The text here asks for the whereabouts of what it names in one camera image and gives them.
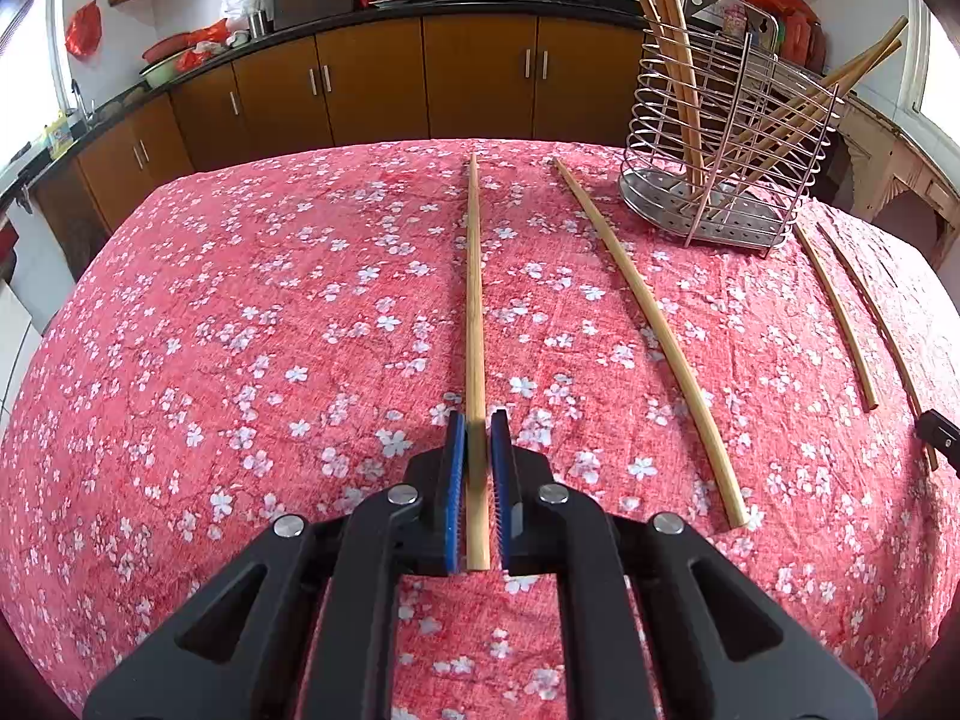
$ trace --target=metal wire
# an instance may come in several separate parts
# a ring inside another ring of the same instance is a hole
[[[661,229],[693,241],[765,254],[781,245],[824,159],[840,116],[824,89],[776,55],[698,28],[646,30],[620,170],[623,199]],[[699,127],[678,88],[675,46],[689,42]],[[699,131],[704,183],[691,177],[690,131]]]

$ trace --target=tablecloth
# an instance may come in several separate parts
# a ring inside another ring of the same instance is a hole
[[[155,191],[80,279],[0,447],[0,608],[79,712],[95,680],[284,512],[339,517],[443,440],[464,392],[466,165],[480,162],[488,408],[605,509],[669,509],[867,680],[904,690],[957,584],[960,485],[928,476],[896,367],[816,231],[837,231],[926,407],[960,418],[960,317],[918,252],[816,202],[768,259],[652,228],[617,149],[433,141],[315,151]],[[623,278],[551,165],[616,225],[696,370],[750,522]],[[555,584],[400,586],[394,718],[562,717]]]

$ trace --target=metal utensil holder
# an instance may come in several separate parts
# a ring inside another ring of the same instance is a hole
[[[680,71],[682,31],[693,84],[689,71]],[[645,220],[682,236],[685,245],[737,245],[769,255],[808,199],[827,135],[840,118],[838,89],[824,89],[757,49],[749,34],[741,41],[663,23],[645,32],[620,170],[623,199]],[[689,92],[699,98],[699,127],[680,115],[682,106],[692,108]],[[685,130],[699,131],[696,151],[694,139],[683,138]]]

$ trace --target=triangular cutout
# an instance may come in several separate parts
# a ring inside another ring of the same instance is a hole
[[[779,626],[727,581],[709,560],[696,560],[690,571],[731,661],[745,661],[784,641],[784,632]]]
[[[228,662],[266,576],[266,565],[248,567],[176,640],[176,645],[215,664]]]

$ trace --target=metal bolt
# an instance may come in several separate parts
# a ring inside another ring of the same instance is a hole
[[[654,529],[658,533],[665,533],[666,536],[675,536],[677,533],[683,533],[683,520],[671,512],[661,512],[654,517]]]
[[[390,488],[390,493],[387,493],[387,500],[397,506],[409,506],[418,497],[419,493],[412,485],[397,485],[395,488]]]
[[[566,503],[570,500],[570,490],[563,485],[541,485],[539,496],[544,503]]]
[[[294,538],[304,532],[306,522],[296,514],[285,514],[274,523],[274,533],[280,538]]]

